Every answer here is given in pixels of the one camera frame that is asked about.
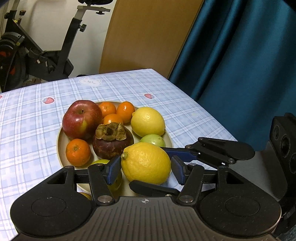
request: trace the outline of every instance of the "wooden door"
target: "wooden door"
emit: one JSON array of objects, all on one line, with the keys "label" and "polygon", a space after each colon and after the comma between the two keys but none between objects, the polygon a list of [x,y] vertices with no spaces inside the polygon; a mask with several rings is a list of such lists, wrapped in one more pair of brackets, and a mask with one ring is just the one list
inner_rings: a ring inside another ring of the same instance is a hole
[{"label": "wooden door", "polygon": [[117,0],[100,73],[152,68],[168,78],[203,0]]}]

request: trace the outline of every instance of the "table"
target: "table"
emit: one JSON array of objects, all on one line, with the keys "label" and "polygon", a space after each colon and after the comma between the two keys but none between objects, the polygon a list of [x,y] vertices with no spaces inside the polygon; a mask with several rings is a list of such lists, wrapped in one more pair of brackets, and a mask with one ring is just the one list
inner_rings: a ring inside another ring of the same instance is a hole
[{"label": "table", "polygon": [[[17,233],[12,203],[61,166],[56,141],[62,118],[76,100],[130,101],[164,117],[174,147],[200,136],[235,140],[207,111],[152,69],[100,74],[27,86],[0,94],[0,240]],[[169,186],[180,189],[174,176]]]}]

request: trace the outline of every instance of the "knob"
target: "knob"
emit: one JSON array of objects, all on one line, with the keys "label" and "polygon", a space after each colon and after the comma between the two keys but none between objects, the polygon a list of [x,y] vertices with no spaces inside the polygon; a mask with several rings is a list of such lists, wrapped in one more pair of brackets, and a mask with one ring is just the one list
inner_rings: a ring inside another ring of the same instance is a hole
[{"label": "knob", "polygon": [[20,16],[24,16],[26,13],[26,10],[20,10]]},{"label": "knob", "polygon": [[51,72],[53,72],[55,70],[55,67],[53,65],[48,66],[48,73],[50,74]]},{"label": "knob", "polygon": [[86,29],[86,24],[83,24],[83,25],[80,26],[79,31],[84,32],[85,29]]}]

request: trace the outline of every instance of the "teal curtain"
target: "teal curtain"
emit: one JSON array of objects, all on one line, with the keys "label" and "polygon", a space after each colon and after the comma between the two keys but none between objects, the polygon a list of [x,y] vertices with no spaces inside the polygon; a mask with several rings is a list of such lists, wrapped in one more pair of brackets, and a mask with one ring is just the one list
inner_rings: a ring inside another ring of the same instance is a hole
[{"label": "teal curtain", "polygon": [[283,0],[205,0],[169,80],[264,149],[272,118],[296,115],[296,12]]}]

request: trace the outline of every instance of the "mangosteen calyx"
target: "mangosteen calyx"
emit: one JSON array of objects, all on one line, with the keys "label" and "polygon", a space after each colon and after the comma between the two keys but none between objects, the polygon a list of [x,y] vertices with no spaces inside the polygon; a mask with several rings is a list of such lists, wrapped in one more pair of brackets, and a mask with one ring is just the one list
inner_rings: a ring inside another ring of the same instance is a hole
[{"label": "mangosteen calyx", "polygon": [[126,139],[126,132],[121,124],[112,122],[108,125],[99,125],[96,129],[96,138],[104,141],[123,141]]}]

